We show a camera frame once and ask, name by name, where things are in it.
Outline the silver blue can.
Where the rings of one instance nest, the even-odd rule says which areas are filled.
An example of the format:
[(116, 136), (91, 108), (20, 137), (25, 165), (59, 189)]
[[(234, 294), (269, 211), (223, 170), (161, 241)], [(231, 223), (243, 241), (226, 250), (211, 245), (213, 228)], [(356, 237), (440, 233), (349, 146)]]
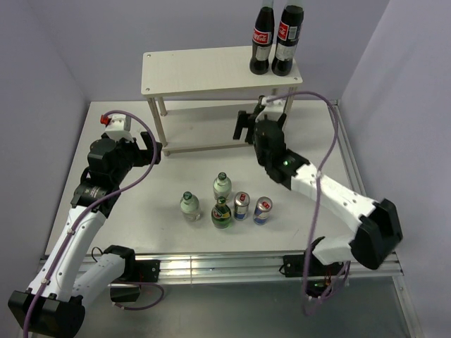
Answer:
[(267, 196), (260, 197), (254, 209), (253, 221), (258, 225), (265, 225), (271, 214), (273, 202)]
[(234, 197), (233, 217), (236, 220), (244, 220), (249, 210), (250, 197), (246, 192), (238, 192)]

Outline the green glass bottle yellow label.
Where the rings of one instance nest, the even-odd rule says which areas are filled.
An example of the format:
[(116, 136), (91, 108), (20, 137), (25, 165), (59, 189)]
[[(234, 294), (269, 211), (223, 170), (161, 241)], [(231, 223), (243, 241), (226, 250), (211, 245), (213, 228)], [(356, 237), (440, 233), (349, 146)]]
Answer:
[(226, 229), (231, 221), (231, 210), (226, 203), (226, 198), (220, 196), (211, 210), (211, 220), (218, 229)]

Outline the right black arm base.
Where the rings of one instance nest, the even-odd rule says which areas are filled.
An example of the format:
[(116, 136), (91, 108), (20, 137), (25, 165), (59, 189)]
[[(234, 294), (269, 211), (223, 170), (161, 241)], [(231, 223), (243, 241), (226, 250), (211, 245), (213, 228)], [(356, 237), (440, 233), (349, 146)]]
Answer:
[[(332, 277), (339, 274), (345, 265), (333, 263), (323, 265), (318, 259), (312, 257), (309, 264), (308, 277), (317, 277), (307, 282), (306, 293), (308, 296), (318, 298), (332, 284)], [(304, 254), (285, 255), (283, 264), (279, 267), (279, 273), (285, 277), (302, 277), (304, 270)]]

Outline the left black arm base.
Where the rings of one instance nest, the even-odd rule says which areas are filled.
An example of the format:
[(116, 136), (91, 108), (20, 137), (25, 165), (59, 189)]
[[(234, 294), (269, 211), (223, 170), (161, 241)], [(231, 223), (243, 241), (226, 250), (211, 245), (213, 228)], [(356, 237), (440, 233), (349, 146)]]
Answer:
[(127, 277), (119, 277), (110, 286), (110, 299), (116, 303), (132, 303), (138, 300), (142, 286), (131, 282), (153, 282), (159, 278), (160, 260), (135, 261), (134, 269)]

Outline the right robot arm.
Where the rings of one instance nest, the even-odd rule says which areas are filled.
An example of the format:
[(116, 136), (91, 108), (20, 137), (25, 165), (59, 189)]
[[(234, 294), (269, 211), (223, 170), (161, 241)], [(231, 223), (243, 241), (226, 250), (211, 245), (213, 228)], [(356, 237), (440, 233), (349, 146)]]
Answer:
[(285, 114), (274, 119), (266, 111), (239, 111), (233, 137), (239, 139), (246, 129), (245, 142), (253, 145), (258, 164), (274, 182), (327, 208), (352, 231), (351, 236), (315, 240), (305, 257), (306, 269), (318, 275), (333, 263), (352, 259), (370, 270), (379, 269), (403, 238), (395, 204), (353, 192), (289, 150), (282, 131), (285, 119)]

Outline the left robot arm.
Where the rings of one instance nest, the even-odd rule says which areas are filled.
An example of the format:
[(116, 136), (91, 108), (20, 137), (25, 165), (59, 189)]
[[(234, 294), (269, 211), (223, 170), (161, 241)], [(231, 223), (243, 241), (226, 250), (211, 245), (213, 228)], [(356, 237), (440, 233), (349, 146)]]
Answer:
[(99, 262), (82, 276), (78, 271), (123, 192), (120, 185), (125, 176), (135, 167), (151, 170), (161, 160), (161, 143), (151, 132), (141, 132), (140, 136), (145, 149), (138, 147), (136, 139), (115, 141), (106, 134), (90, 145), (88, 166), (74, 191), (61, 236), (27, 289), (14, 291), (8, 300), (24, 334), (74, 337), (88, 304), (108, 284), (136, 276), (134, 250), (118, 245), (105, 249)]

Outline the white two-tier shelf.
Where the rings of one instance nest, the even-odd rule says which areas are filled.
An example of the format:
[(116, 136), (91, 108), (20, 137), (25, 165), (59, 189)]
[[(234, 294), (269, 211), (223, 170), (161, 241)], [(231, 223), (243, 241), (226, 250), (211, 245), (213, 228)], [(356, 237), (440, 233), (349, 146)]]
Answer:
[(287, 89), (293, 92), (302, 84), (294, 63), (289, 75), (272, 72), (255, 75), (249, 69), (252, 48), (231, 46), (175, 51), (149, 51), (142, 56), (141, 93), (152, 113), (159, 141), (166, 156), (213, 149), (243, 147), (238, 140), (210, 141), (202, 145), (178, 145), (166, 137), (161, 118), (168, 114), (166, 99), (233, 98), (236, 94), (263, 94)]

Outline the clear bottle green cap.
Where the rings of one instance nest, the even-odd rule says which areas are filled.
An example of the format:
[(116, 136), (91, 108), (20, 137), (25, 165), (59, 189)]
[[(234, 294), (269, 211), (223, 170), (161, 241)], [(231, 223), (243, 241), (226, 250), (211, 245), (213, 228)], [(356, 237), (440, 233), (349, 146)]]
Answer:
[(232, 182), (225, 172), (220, 172), (213, 183), (214, 198), (224, 197), (227, 202), (230, 201), (232, 192)]
[(180, 210), (186, 221), (195, 222), (201, 218), (199, 199), (189, 191), (183, 193), (180, 200)]

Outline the left cola bottle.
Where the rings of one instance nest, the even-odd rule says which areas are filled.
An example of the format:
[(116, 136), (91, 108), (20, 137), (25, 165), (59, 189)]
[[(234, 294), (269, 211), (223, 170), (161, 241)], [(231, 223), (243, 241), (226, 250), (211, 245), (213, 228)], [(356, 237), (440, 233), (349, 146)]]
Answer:
[(263, 75), (269, 69), (269, 55), (274, 34), (273, 1), (262, 1), (252, 35), (252, 57), (249, 69), (255, 75)]

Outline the cola bottle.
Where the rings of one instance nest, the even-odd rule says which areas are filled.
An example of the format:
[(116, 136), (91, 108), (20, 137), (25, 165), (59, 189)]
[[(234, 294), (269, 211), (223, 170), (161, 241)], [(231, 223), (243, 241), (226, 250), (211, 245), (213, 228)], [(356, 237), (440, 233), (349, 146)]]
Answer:
[(271, 65), (273, 73), (277, 76), (286, 76), (292, 69), (303, 21), (302, 1), (287, 1), (280, 18), (276, 52)]
[(263, 75), (269, 69), (269, 55), (274, 34), (273, 1), (262, 1), (252, 35), (252, 57), (249, 69), (255, 75)]

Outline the right cola bottle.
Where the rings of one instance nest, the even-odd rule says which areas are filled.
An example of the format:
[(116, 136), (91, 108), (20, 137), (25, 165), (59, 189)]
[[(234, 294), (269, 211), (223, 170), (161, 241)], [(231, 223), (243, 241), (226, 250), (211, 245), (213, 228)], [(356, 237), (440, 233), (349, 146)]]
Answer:
[(286, 76), (292, 69), (303, 21), (302, 1), (287, 1), (280, 18), (276, 52), (271, 65), (273, 73), (277, 76)]

